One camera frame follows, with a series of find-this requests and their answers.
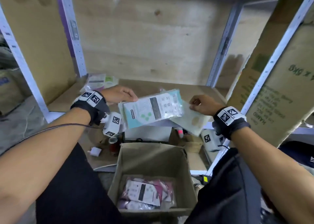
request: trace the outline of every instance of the person's left hand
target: person's left hand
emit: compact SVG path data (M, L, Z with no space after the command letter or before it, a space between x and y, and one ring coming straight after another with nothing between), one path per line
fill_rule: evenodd
M116 85L100 92L106 99L106 102L119 103L122 101L132 102L138 100L132 89L121 85Z

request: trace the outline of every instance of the open cardboard box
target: open cardboard box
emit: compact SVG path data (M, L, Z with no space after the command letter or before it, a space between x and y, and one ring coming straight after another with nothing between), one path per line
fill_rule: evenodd
M116 173L108 196L115 205L122 194L126 177L159 178L173 181L176 208L168 210L119 211L126 216L189 215L197 203L186 154L182 147L160 143L124 143L121 145Z

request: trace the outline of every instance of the black pants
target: black pants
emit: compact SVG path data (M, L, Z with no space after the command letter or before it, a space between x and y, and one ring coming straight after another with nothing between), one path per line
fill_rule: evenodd
M244 176L243 181L234 155ZM237 154L230 149L219 161L213 178L198 194L198 203L186 223L257 224L260 186ZM109 199L96 172L77 144L46 190L36 201L37 224L124 224L127 221Z

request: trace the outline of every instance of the wristband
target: wristband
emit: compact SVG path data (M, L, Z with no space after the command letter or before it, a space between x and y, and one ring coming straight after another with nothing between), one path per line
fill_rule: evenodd
M79 107L90 114L89 125L99 125L105 112L110 112L104 96L98 91L85 92L74 100L71 108Z
M243 127L251 127L242 115L234 107L223 107L214 116L213 128L217 135L223 135L231 140L231 134Z

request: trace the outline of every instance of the hand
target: hand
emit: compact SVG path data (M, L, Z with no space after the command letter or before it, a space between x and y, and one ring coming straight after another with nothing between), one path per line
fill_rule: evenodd
M207 116L214 116L219 109L225 107L208 95L195 95L190 100L190 104L191 110Z
M116 85L107 89L100 91L101 94L109 103L119 103L122 101L137 101L138 97L135 95L132 89L123 87L121 85Z

